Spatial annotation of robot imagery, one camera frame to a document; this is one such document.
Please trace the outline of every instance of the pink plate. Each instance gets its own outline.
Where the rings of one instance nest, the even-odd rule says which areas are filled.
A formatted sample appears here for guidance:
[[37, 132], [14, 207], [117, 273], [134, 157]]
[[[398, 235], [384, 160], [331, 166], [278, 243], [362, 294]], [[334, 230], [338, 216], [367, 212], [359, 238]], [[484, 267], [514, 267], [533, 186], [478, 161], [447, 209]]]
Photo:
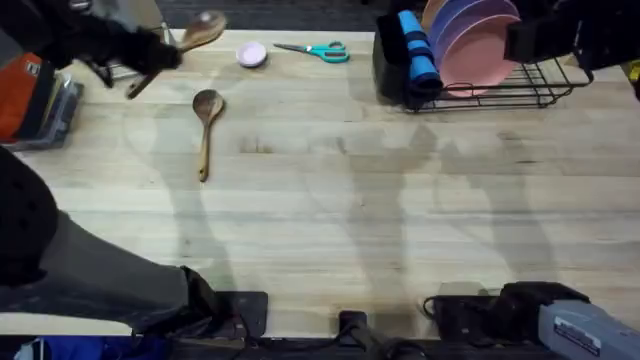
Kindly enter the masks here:
[[[517, 63], [504, 60], [507, 25], [520, 21], [513, 15], [495, 15], [469, 26], [444, 52], [440, 77], [445, 87], [492, 86], [501, 83]], [[449, 91], [454, 96], [479, 95], [487, 90]]]
[[462, 8], [445, 24], [441, 36], [432, 44], [436, 68], [440, 68], [442, 57], [460, 34], [477, 22], [495, 15], [519, 16], [518, 9], [509, 0], [474, 0]]

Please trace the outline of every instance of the black container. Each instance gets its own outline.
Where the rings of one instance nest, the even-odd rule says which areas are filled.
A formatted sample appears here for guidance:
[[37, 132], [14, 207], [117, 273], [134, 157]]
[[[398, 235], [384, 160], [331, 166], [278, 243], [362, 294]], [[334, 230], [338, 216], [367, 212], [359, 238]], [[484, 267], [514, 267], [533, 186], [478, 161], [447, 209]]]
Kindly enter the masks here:
[[416, 89], [408, 84], [411, 58], [398, 16], [381, 16], [376, 25], [373, 71], [378, 95], [385, 102], [402, 104], [411, 110], [419, 110], [435, 100], [440, 91]]

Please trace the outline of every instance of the wooden spoon handle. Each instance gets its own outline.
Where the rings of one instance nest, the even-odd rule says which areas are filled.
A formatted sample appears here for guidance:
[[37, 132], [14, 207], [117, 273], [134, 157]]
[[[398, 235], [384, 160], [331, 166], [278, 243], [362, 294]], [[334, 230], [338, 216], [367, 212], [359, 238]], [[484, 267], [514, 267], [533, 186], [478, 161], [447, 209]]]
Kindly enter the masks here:
[[211, 126], [205, 126], [202, 133], [202, 146], [200, 146], [200, 182], [209, 178], [209, 147], [211, 143]]
[[149, 86], [149, 84], [151, 84], [151, 82], [156, 77], [158, 77], [158, 75], [160, 75], [160, 72], [151, 73], [147, 76], [136, 79], [133, 83], [131, 83], [131, 85], [129, 85], [129, 88], [127, 88], [127, 99], [135, 99], [138, 95], [140, 95], [142, 90], [146, 89], [147, 86]]

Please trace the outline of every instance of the blue object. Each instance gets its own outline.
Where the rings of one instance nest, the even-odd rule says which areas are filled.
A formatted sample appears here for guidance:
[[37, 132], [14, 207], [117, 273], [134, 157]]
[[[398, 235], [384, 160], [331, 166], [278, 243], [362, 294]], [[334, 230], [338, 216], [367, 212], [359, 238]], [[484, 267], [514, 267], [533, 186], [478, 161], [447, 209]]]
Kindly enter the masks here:
[[433, 53], [418, 19], [409, 10], [398, 13], [402, 32], [407, 39], [407, 48], [411, 65], [409, 67], [409, 86], [417, 91], [439, 91], [442, 89], [440, 75], [433, 65]]
[[349, 53], [347, 48], [340, 41], [333, 41], [328, 45], [287, 45], [287, 44], [273, 44], [275, 47], [279, 47], [285, 50], [298, 51], [315, 55], [325, 62], [331, 64], [338, 64], [347, 62], [349, 60]]
[[167, 340], [130, 336], [43, 336], [51, 360], [167, 360]]

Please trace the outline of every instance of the butcher block countertop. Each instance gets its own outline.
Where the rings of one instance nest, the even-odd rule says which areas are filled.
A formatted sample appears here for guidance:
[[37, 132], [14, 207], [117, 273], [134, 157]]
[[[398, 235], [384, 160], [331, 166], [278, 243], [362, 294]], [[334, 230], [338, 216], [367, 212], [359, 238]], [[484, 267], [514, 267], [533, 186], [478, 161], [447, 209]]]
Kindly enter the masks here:
[[[214, 289], [266, 291], [267, 335], [326, 336], [359, 309], [387, 334], [426, 336], [426, 296], [515, 280], [564, 283], [640, 328], [640, 103], [622, 71], [548, 109], [414, 115], [377, 101], [373, 37], [228, 31], [133, 101], [129, 81], [105, 89], [74, 65], [86, 93], [65, 147], [20, 156], [94, 234]], [[271, 46], [332, 40], [348, 63]], [[237, 65], [248, 41], [269, 49], [263, 68]], [[191, 102], [206, 88], [227, 107], [201, 184]], [[0, 320], [2, 333], [128, 333]]]

